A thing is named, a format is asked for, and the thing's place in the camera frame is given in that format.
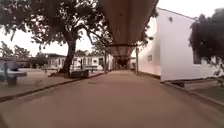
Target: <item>white building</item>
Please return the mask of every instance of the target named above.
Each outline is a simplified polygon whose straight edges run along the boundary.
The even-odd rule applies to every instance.
[[[94,69],[94,70],[103,70],[104,65],[104,56],[75,56],[72,60],[72,65],[70,66],[71,70],[81,69],[81,60],[84,69]],[[63,67],[65,61],[65,56],[50,57],[48,59],[48,68],[50,69],[60,69]],[[107,56],[107,67],[111,70],[113,57],[111,55]]]
[[[198,79],[213,76],[214,70],[194,54],[189,45],[193,18],[157,8],[151,18],[148,35],[154,39],[139,47],[139,71],[161,80]]]

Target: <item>walkway roof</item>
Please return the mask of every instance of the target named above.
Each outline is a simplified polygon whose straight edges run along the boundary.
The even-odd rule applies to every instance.
[[[114,57],[130,57],[157,3],[158,0],[100,0],[115,39],[110,45]]]

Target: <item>pole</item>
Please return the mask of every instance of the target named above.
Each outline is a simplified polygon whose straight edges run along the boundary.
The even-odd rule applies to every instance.
[[[104,53],[104,73],[107,74],[107,51],[105,48],[105,53]]]
[[[139,49],[136,47],[136,66],[135,66],[135,73],[136,75],[138,75],[138,52],[139,52]]]

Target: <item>road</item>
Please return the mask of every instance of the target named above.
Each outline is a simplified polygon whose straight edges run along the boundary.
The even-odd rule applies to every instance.
[[[1,128],[223,128],[224,115],[148,76],[114,71],[0,104]]]

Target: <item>lawn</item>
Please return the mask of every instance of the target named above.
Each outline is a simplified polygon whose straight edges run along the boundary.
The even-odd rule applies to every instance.
[[[206,89],[197,89],[195,92],[204,94],[224,103],[224,88],[215,86]]]

